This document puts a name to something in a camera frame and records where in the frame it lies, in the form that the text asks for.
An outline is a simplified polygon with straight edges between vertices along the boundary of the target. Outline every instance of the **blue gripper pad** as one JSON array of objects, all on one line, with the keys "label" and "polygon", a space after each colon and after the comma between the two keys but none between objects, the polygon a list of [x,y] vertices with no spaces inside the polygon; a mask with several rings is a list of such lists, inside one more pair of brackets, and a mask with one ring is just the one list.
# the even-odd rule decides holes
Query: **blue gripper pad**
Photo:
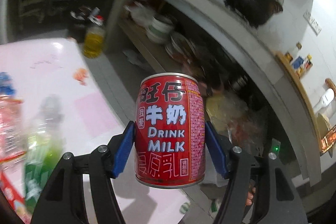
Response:
[{"label": "blue gripper pad", "polygon": [[114,154],[114,165],[112,169],[113,178],[117,178],[119,174],[124,171],[127,159],[129,157],[129,154],[131,153],[135,136],[134,122],[129,122],[123,134],[118,135],[118,137],[119,136],[123,138],[120,142],[117,152]]},{"label": "blue gripper pad", "polygon": [[219,173],[223,178],[228,175],[228,170],[226,168],[226,155],[221,148],[218,139],[216,138],[217,132],[213,128],[210,122],[205,123],[205,143],[208,147],[213,165],[217,173]]}]

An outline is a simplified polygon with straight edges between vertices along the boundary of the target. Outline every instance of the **yellow oil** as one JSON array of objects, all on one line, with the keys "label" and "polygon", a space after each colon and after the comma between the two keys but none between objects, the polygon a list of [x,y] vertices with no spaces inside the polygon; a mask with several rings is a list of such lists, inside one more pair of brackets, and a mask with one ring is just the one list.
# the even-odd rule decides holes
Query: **yellow oil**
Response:
[{"label": "yellow oil", "polygon": [[84,40],[83,54],[87,58],[96,58],[102,52],[104,36],[96,33],[87,33]]}]

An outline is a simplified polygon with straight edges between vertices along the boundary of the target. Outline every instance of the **wooden shelf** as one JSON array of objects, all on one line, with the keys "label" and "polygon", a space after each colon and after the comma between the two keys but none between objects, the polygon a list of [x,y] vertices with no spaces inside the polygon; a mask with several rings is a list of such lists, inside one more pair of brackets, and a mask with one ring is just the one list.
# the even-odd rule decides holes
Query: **wooden shelf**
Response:
[{"label": "wooden shelf", "polygon": [[170,58],[164,46],[150,41],[142,27],[128,19],[120,19],[118,25],[155,72],[181,72],[181,64]]},{"label": "wooden shelf", "polygon": [[303,87],[303,85],[301,84],[301,81],[300,81],[299,77],[295,74],[294,69],[289,64],[289,62],[285,58],[285,56],[281,52],[275,52],[275,57],[276,57],[277,62],[284,68],[285,72],[287,72],[287,76],[290,77],[290,79],[292,80],[293,86],[296,88],[297,93],[301,95],[301,98],[302,98],[304,104],[307,107],[309,116],[310,116],[312,124],[314,126],[316,138],[317,138],[318,144],[319,144],[319,149],[321,151],[322,150],[322,143],[321,143],[320,131],[319,131],[316,116],[315,116],[314,111],[313,111],[313,107],[310,103],[310,100],[308,98],[306,90]]}]

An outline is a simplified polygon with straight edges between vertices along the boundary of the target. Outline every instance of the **red can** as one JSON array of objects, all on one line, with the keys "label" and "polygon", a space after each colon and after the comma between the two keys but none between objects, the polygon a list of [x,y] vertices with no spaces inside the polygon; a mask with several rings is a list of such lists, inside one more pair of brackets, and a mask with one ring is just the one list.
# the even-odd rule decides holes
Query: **red can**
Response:
[{"label": "red can", "polygon": [[144,79],[135,123],[135,173],[139,182],[174,189],[204,179],[204,108],[194,78],[160,73]]}]

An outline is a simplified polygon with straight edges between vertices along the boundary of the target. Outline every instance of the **electrical outlet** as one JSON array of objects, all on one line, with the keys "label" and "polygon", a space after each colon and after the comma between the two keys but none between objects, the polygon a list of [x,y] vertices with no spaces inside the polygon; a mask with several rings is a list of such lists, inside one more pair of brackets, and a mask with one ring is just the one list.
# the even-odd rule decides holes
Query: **electrical outlet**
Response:
[{"label": "electrical outlet", "polygon": [[303,14],[303,17],[308,21],[308,24],[311,26],[313,31],[316,33],[316,35],[319,35],[321,32],[322,28],[319,26],[317,21],[311,16],[311,13],[309,11],[306,11]]}]

